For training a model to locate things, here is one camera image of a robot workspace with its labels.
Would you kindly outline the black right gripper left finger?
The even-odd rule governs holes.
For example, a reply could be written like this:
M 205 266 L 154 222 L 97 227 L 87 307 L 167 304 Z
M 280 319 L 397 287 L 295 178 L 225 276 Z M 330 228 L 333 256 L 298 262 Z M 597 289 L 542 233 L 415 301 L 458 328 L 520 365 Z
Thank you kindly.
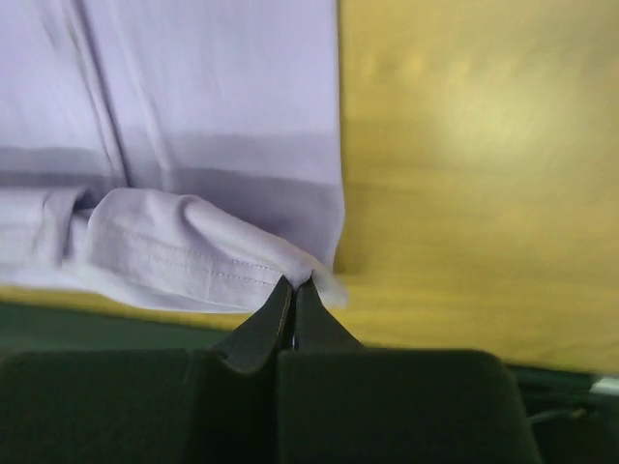
M 1 360 L 5 463 L 271 463 L 277 353 L 293 300 L 209 349 L 25 352 Z

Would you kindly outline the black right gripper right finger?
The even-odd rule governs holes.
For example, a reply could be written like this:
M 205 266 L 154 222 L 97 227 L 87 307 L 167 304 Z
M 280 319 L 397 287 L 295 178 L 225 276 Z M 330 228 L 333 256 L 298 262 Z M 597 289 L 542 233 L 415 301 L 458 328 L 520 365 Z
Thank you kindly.
M 281 463 L 537 463 L 514 375 L 476 350 L 362 345 L 312 283 L 278 359 Z

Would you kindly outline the lavender t-shirt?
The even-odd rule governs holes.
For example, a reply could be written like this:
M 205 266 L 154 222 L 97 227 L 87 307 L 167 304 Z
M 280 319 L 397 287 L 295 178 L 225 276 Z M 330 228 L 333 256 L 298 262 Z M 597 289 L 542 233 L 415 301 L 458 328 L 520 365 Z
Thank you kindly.
M 334 1 L 5 1 L 1 281 L 155 310 L 343 306 Z

